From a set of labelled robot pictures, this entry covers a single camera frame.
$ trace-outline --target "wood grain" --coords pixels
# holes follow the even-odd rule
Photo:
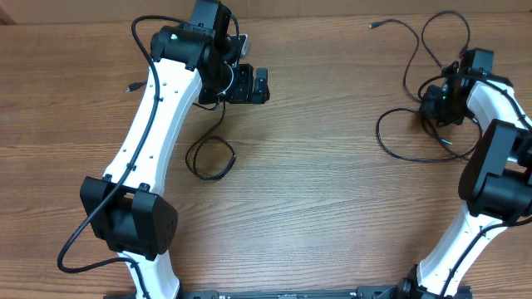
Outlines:
[[[421,30],[428,15],[401,16]],[[532,18],[529,13],[470,14],[472,47],[495,51],[495,72],[516,86],[532,111]],[[436,245],[460,200],[464,163],[393,159],[375,140],[378,116],[414,107],[401,77],[415,46],[404,27],[367,24],[388,16],[242,21],[267,67],[266,105],[229,105],[217,134],[238,159],[216,183],[185,167],[186,149],[219,118],[192,109],[170,161],[165,198],[180,214],[170,248],[188,290],[264,291],[352,288],[396,283]],[[160,23],[140,28],[145,42]],[[446,64],[465,29],[435,20],[426,40]],[[101,298],[133,289],[115,265],[68,275],[57,253],[85,217],[78,198],[86,175],[99,177],[126,136],[147,65],[129,23],[0,27],[0,298]],[[420,51],[408,84],[438,74]],[[445,153],[414,115],[382,123],[387,144],[412,156]],[[475,142],[472,125],[443,133],[456,150]],[[222,147],[205,149],[200,169],[215,171]],[[528,298],[531,228],[498,237],[465,277],[476,298]],[[67,264],[113,257],[84,232]]]

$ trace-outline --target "cable connector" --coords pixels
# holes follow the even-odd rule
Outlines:
[[[139,90],[142,86],[146,85],[148,81],[135,82],[127,86],[126,92],[133,92]]]
[[[369,24],[369,28],[370,28],[370,29],[377,28],[377,27],[381,26],[382,24],[384,24],[384,22],[382,22],[382,21],[380,21],[380,22],[373,22],[373,23]]]

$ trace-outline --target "white plastic casing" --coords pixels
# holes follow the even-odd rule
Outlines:
[[[151,299],[175,299],[180,289],[180,281],[172,270],[170,255],[166,251],[158,255],[155,260],[148,261],[143,256],[131,252],[118,253],[120,257],[130,257],[139,263],[140,271],[144,279],[144,284],[149,292]],[[133,281],[135,281],[136,296],[135,299],[143,298],[143,292],[140,288],[139,278],[136,271],[130,264],[126,264],[130,270]]]
[[[177,135],[190,106],[200,94],[202,83],[198,70],[188,71],[181,62],[161,59],[155,63],[155,68],[160,78],[160,97],[163,101],[159,103],[148,138],[135,162],[135,171],[131,171],[124,185],[139,188],[141,183],[145,183],[150,186],[151,193],[162,196]],[[155,80],[150,70],[144,97],[126,141],[104,173],[112,175],[113,183],[124,174],[139,144],[150,118],[154,96]]]
[[[490,81],[490,83],[506,91],[508,96],[511,96],[515,100],[514,89],[512,87],[495,81]],[[520,113],[523,114],[523,109],[516,100],[515,104],[519,107]],[[488,129],[488,126],[490,126],[491,121],[494,119],[510,122],[517,128],[525,128],[508,99],[500,92],[480,81],[477,81],[471,89],[467,98],[467,108],[475,114],[475,118],[479,121],[483,131]]]
[[[475,236],[482,228],[499,223],[501,223],[499,219],[489,216],[471,216],[467,208],[467,203],[462,202],[458,214],[436,248],[434,248],[428,257],[419,263],[419,266],[417,267],[418,285],[426,287],[427,291],[433,294],[440,295],[446,279],[449,276],[449,272],[456,265],[456,262]],[[452,281],[446,290],[446,296],[454,296],[456,294],[460,280],[482,253],[482,250],[484,250],[493,238],[505,230],[506,228],[495,228],[486,233],[484,237],[480,238],[456,270],[455,276],[452,278]]]

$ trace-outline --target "wooden table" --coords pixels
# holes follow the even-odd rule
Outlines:
[[[421,31],[428,15],[399,16]],[[219,112],[191,109],[170,161],[165,198],[180,222],[170,248],[185,289],[267,291],[395,284],[436,245],[460,204],[463,162],[415,164],[386,155],[378,116],[414,107],[401,78],[415,39],[383,16],[243,20],[248,61],[267,67],[266,105],[229,105],[217,131],[238,160],[216,183],[185,167],[186,149]],[[471,47],[495,51],[495,69],[532,113],[532,14],[470,14]],[[161,24],[146,23],[147,43]],[[446,64],[466,39],[461,21],[435,20],[427,43]],[[0,297],[101,298],[130,292],[124,265],[68,275],[62,244],[86,216],[78,190],[101,177],[120,148],[147,65],[129,23],[0,27]],[[439,73],[420,49],[408,77],[416,91]],[[411,156],[444,156],[414,115],[390,115],[385,140]],[[443,131],[465,150],[471,124]],[[203,170],[221,167],[212,146]],[[499,236],[467,273],[476,298],[530,298],[532,228]],[[87,229],[69,266],[114,257]]]

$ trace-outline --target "wooden surface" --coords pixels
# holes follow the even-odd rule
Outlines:
[[[143,14],[188,18],[195,0],[0,0],[16,24],[130,21]],[[532,0],[222,0],[239,18],[528,12]]]
[[[402,16],[421,30],[428,15]],[[515,83],[532,113],[532,14],[469,14],[471,46],[495,51],[498,75]],[[180,214],[170,248],[185,289],[341,289],[394,284],[436,245],[460,204],[465,164],[413,164],[384,154],[377,117],[415,107],[401,89],[415,39],[373,17],[242,21],[248,61],[269,69],[266,105],[229,105],[218,134],[235,148],[229,175],[206,183],[185,167],[186,149],[219,118],[191,109],[166,177],[165,198]],[[141,26],[145,42],[159,23]],[[452,17],[434,21],[427,43],[446,64],[465,40]],[[69,275],[57,253],[86,216],[78,197],[120,148],[142,91],[124,93],[148,66],[129,23],[0,27],[0,298],[101,298],[133,288],[124,265]],[[420,51],[408,84],[438,74]],[[402,154],[443,151],[414,115],[382,123]],[[472,125],[444,132],[466,149]],[[221,167],[204,152],[200,167]],[[467,273],[475,298],[530,298],[532,228],[499,236]],[[66,257],[80,266],[113,257],[91,230]]]

